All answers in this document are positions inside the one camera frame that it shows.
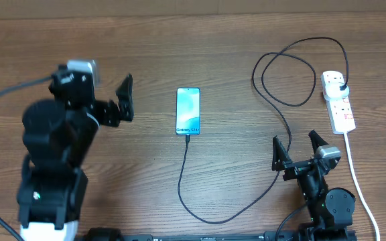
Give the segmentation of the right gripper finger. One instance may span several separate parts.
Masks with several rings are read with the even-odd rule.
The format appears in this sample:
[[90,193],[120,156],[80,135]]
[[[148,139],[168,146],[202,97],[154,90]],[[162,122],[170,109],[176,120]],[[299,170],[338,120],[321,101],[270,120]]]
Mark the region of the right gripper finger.
[[272,170],[281,171],[284,170],[289,164],[292,163],[288,151],[284,148],[281,141],[277,136],[273,138],[273,161]]
[[315,156],[325,156],[328,143],[315,131],[312,130],[308,134]]

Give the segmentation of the blue Galaxy smartphone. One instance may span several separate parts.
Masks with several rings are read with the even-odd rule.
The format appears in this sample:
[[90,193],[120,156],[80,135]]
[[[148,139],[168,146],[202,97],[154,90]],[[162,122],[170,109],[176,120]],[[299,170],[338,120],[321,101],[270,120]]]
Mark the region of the blue Galaxy smartphone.
[[178,88],[176,92],[176,134],[200,134],[200,89]]

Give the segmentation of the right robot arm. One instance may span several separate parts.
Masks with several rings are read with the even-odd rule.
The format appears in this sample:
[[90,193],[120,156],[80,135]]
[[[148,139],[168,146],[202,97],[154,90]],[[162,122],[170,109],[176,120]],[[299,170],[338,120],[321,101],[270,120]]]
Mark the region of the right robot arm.
[[[270,240],[317,240],[353,241],[354,231],[348,230],[353,222],[356,197],[341,187],[330,189],[324,176],[339,163],[340,149],[327,143],[316,131],[308,134],[314,156],[309,160],[294,162],[278,137],[273,138],[272,170],[283,171],[283,179],[295,179],[302,191],[305,204],[289,214],[274,233],[268,232]],[[303,209],[307,209],[311,222],[298,226],[296,231],[283,232],[285,223]]]

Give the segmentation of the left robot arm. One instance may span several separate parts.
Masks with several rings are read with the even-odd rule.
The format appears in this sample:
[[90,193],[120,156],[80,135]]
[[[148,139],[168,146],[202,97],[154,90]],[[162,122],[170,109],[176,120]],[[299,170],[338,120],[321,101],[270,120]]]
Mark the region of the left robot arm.
[[27,155],[17,192],[23,240],[74,240],[88,177],[81,169],[101,126],[131,122],[133,77],[116,89],[118,101],[97,100],[94,72],[60,66],[50,76],[53,99],[39,100],[22,116]]

